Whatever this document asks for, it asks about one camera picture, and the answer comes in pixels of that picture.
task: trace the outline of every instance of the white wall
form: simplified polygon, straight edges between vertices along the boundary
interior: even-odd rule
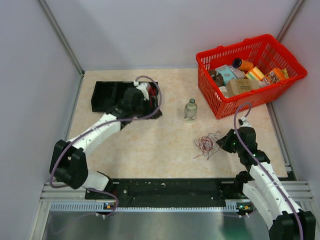
[[[25,240],[80,76],[37,1],[1,1],[0,29],[0,239]]]
[[[308,75],[275,103],[297,175],[308,180],[320,207],[320,1],[308,0],[283,44]]]
[[[296,0],[47,0],[85,70],[195,67],[196,53],[277,36]]]

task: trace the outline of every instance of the tangled wire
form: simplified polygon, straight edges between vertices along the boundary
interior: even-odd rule
[[[207,160],[219,151],[220,146],[216,144],[216,142],[220,139],[219,135],[220,132],[217,131],[216,133],[209,133],[207,136],[203,136],[194,140],[194,144],[199,148],[202,154],[195,156],[193,159],[196,159],[200,156],[205,156]]]

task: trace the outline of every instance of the metal floor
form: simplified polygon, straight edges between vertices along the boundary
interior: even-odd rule
[[[242,219],[220,212],[119,212],[74,221],[83,214],[51,211],[42,240],[269,240],[258,212]]]

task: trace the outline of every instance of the cardboard box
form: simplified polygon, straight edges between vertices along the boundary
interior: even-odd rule
[[[260,85],[257,80],[247,78],[231,79],[226,85],[230,98],[259,88]]]
[[[262,79],[262,81],[267,85],[271,85],[271,84],[276,84],[276,83],[278,83],[282,80],[285,80],[285,79],[287,79],[287,78],[282,73],[282,71],[279,68],[275,67],[274,69],[272,69],[271,72],[269,72],[268,74],[265,75],[265,77]]]

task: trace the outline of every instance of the orange can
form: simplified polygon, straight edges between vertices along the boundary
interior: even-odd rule
[[[232,62],[232,67],[247,72],[250,69],[254,68],[254,64],[250,61],[243,60],[241,58],[236,58]]]

